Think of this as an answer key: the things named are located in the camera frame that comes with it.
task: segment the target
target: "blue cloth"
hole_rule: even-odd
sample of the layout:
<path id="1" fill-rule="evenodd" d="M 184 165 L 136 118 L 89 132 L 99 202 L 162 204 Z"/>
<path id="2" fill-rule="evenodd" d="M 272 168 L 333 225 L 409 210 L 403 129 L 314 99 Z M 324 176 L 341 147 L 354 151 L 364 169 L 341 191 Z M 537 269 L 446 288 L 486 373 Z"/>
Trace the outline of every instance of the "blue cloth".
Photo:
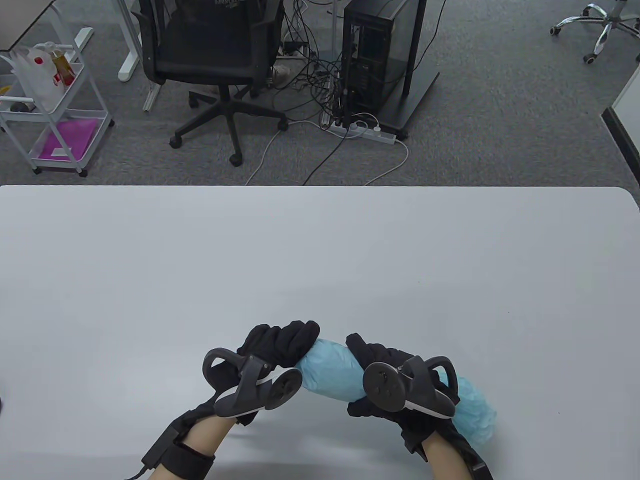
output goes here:
<path id="1" fill-rule="evenodd" d="M 366 396 L 362 387 L 364 371 L 344 345 L 317 339 L 296 368 L 302 372 L 302 386 L 310 392 L 343 402 L 355 402 Z M 444 370 L 436 371 L 440 381 L 447 385 Z M 456 406 L 453 424 L 476 449 L 492 437 L 496 412 L 487 403 L 482 392 L 460 376 L 458 396 L 460 402 Z"/>
<path id="2" fill-rule="evenodd" d="M 448 385 L 444 370 L 436 369 L 440 381 Z M 496 411 L 487 403 L 482 392 L 475 388 L 469 380 L 458 377 L 458 397 L 453 425 L 464 436 L 469 444 L 477 449 L 493 436 Z"/>
<path id="3" fill-rule="evenodd" d="M 302 386 L 315 394 L 343 402 L 367 395 L 362 388 L 364 370 L 344 345 L 317 339 L 296 368 L 302 372 Z"/>

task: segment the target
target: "gray carpet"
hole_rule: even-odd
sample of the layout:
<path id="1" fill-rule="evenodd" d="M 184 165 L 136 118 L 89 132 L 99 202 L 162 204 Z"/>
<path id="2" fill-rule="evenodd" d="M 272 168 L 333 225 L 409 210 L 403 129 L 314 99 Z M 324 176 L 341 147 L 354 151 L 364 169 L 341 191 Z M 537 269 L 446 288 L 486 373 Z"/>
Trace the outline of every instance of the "gray carpet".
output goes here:
<path id="1" fill-rule="evenodd" d="M 423 45 L 433 32 L 440 1 L 428 2 Z M 614 31 L 604 53 L 586 66 L 582 56 L 593 48 L 597 26 L 570 25 L 558 38 L 548 33 L 552 24 L 579 14 L 585 2 L 447 0 L 428 52 L 441 74 L 411 121 L 409 160 L 377 184 L 619 186 L 640 202 L 640 188 L 600 119 L 637 67 L 640 42 Z M 611 3 L 606 0 L 604 6 Z M 0 184 L 246 181 L 276 132 L 276 122 L 238 116 L 245 158 L 240 168 L 227 161 L 232 145 L 222 119 L 186 136 L 184 146 L 172 150 L 172 129 L 193 115 L 186 86 L 166 84 L 154 109 L 142 112 L 147 81 L 141 67 L 128 83 L 116 77 L 126 46 L 110 3 L 60 0 L 60 6 L 74 28 L 95 28 L 85 53 L 117 125 L 103 139 L 86 179 L 68 172 L 33 175 L 7 135 L 0 134 Z M 321 46 L 327 45 L 326 7 L 312 6 L 305 18 Z M 29 37 L 48 40 L 48 31 L 37 25 Z M 269 103 L 269 95 L 258 101 Z M 276 104 L 284 108 L 306 98 L 285 92 Z M 90 92 L 77 104 L 97 106 Z M 300 118 L 305 112 L 313 110 L 303 108 L 291 116 Z M 37 129 L 21 127 L 18 133 L 29 143 Z M 299 184 L 338 141 L 310 125 L 294 125 L 274 141 L 252 184 Z M 363 184 L 403 157 L 399 145 L 346 141 L 310 184 Z"/>

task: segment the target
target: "computer tower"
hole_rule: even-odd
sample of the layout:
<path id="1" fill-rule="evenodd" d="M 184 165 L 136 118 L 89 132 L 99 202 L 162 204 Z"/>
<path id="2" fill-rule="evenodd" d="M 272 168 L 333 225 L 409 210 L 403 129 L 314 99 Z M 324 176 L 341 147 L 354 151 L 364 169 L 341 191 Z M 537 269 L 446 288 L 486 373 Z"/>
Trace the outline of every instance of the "computer tower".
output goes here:
<path id="1" fill-rule="evenodd" d="M 342 80 L 352 113 L 377 112 L 404 78 L 418 3 L 351 0 L 345 7 Z"/>

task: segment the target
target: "chrome chair base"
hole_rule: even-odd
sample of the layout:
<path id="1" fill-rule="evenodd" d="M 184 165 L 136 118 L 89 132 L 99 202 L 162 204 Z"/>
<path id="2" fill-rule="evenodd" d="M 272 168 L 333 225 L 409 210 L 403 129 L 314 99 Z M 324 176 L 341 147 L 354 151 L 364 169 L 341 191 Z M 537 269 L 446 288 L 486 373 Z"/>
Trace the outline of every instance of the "chrome chair base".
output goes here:
<path id="1" fill-rule="evenodd" d="M 609 33 L 611 32 L 611 30 L 622 30 L 640 39 L 640 15 L 622 15 L 622 10 L 624 9 L 626 3 L 627 0 L 617 0 L 616 6 L 610 13 L 607 13 L 604 8 L 596 5 L 595 3 L 589 3 L 582 11 L 582 15 L 564 19 L 559 24 L 551 27 L 549 33 L 552 36 L 556 36 L 560 33 L 562 27 L 564 27 L 565 25 L 569 25 L 570 23 L 597 23 L 602 25 L 602 33 L 596 41 L 593 52 L 585 55 L 582 58 L 584 60 L 584 63 L 590 65 L 596 60 L 600 52 L 602 52 L 602 49 L 604 48 L 604 45 L 609 38 Z M 627 24 L 627 22 L 633 22 L 634 25 L 630 26 Z M 640 61 L 640 54 L 637 56 L 636 60 Z"/>

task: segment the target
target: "black glove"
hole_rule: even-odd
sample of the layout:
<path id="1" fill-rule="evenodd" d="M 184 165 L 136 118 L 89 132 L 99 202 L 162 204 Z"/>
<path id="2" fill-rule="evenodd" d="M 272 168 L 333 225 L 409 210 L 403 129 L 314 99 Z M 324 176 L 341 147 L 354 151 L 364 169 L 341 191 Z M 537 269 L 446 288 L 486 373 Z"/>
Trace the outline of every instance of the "black glove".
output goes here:
<path id="1" fill-rule="evenodd" d="M 244 344 L 236 351 L 238 355 L 255 355 L 267 362 L 271 370 L 277 365 L 294 367 L 304 357 L 320 334 L 320 326 L 313 321 L 296 320 L 286 327 L 257 325 L 247 335 Z M 209 368 L 207 378 L 216 389 L 216 396 L 238 386 L 238 370 L 229 362 L 222 362 Z M 249 425 L 257 412 L 238 417 L 242 425 Z"/>
<path id="2" fill-rule="evenodd" d="M 366 369 L 373 362 L 384 362 L 397 368 L 413 357 L 409 353 L 395 348 L 386 348 L 381 344 L 367 344 L 357 333 L 349 335 L 346 343 L 362 369 Z M 448 395 L 454 403 L 457 404 L 460 401 L 458 396 L 440 381 L 440 377 L 435 370 L 431 371 L 431 381 L 437 390 Z M 411 453 L 417 452 L 425 461 L 427 461 L 427 458 L 422 449 L 422 442 L 435 431 L 461 454 L 469 467 L 473 467 L 478 461 L 481 461 L 465 438 L 458 433 L 451 420 L 437 419 L 407 408 L 402 409 L 400 412 L 386 412 L 373 405 L 366 397 L 349 403 L 347 412 L 352 417 L 378 417 L 395 422 L 402 429 L 402 437 L 406 448 Z"/>

